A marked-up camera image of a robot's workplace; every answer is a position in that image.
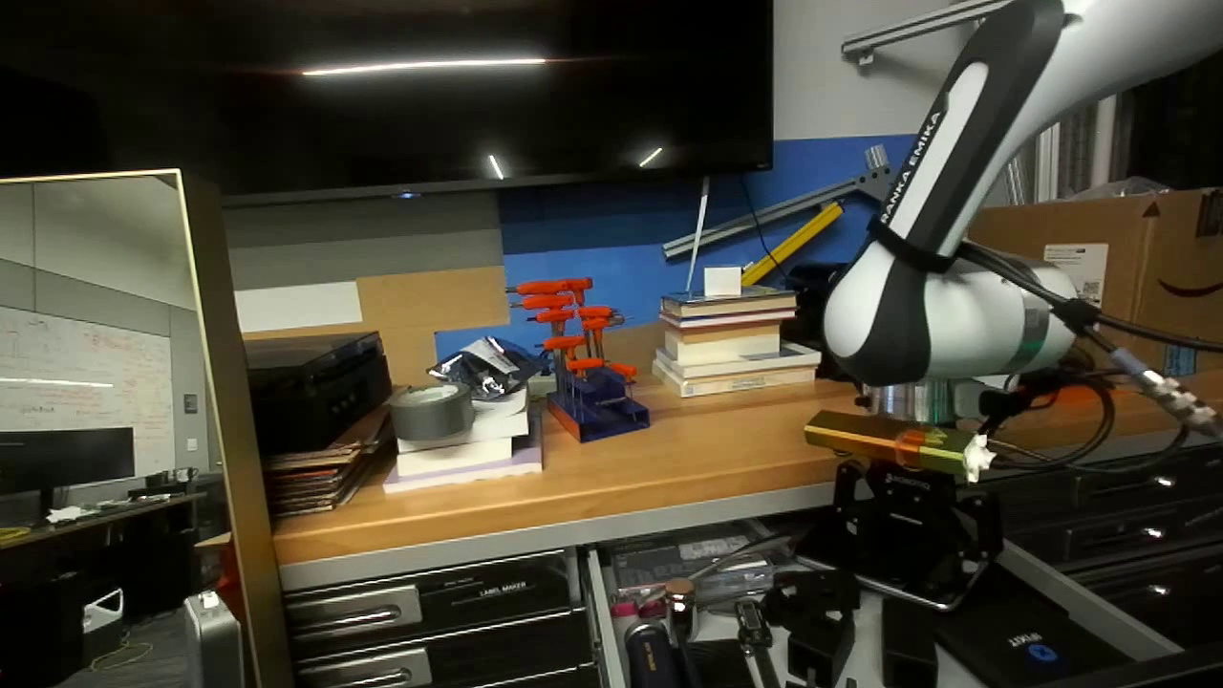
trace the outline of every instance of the white wall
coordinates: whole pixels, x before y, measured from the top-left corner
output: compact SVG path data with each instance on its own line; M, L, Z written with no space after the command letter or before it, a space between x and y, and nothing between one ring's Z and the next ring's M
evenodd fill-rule
M880 49L870 69L839 41L930 17L948 0L777 0L777 139L912 134L968 27Z

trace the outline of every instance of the mirror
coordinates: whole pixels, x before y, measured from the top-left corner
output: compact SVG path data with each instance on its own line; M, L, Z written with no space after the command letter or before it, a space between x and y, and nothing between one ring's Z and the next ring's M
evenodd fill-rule
M0 179L0 444L103 429L130 439L125 464L0 454L6 541L53 528L42 503L221 475L253 672L290 685L218 196L170 170Z

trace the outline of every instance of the wooden countertop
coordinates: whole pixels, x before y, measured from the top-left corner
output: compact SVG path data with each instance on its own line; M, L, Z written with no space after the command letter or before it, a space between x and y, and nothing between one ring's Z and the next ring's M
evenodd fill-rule
M1207 379L1205 394L1223 399L1223 379ZM345 509L280 523L280 565L828 481L838 464L805 444L801 426L818 411L853 411L853 388L834 382L691 401L638 388L635 399L653 415L646 433L577 444L548 421L541 475L393 499L382 495L384 472L370 475ZM1173 435L1169 417L1131 388L1117 389L1117 406L1120 439ZM1072 449L1098 415L1088 394L1067 389L1055 415L1028 415L1002 439Z

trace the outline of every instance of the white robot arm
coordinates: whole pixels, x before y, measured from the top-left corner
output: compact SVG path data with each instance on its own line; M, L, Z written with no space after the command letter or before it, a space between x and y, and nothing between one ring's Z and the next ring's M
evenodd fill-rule
M1013 0L962 45L874 221L825 306L839 369L870 388L1055 365L1072 333L1019 286L955 259L999 173L1076 104L1223 49L1223 0ZM1033 272L1055 296L1070 280Z

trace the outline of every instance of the blue wall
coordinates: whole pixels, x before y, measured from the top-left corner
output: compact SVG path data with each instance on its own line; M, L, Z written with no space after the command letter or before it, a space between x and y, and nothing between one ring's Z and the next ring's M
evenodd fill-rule
M890 170L903 170L912 139L777 142L769 173L711 179L705 225L853 179L863 173L866 145L883 145ZM587 275L587 301L614 306L623 315L623 327L658 320L662 296L684 290L689 255L663 259L662 244L691 232L699 179L638 188L530 188L504 192L498 202L508 286L530 280ZM764 225L762 232L745 232L726 244L711 244L702 249L699 267L762 259L764 249L782 240L805 217L810 215ZM870 202L848 201L839 221L810 240L778 272L770 272L769 282L782 282L790 264L848 264L863 249L870 217ZM513 320L504 329L441 333L435 352L457 352L472 336L489 333L527 347L541 341L541 327L527 320L523 309L513 309Z

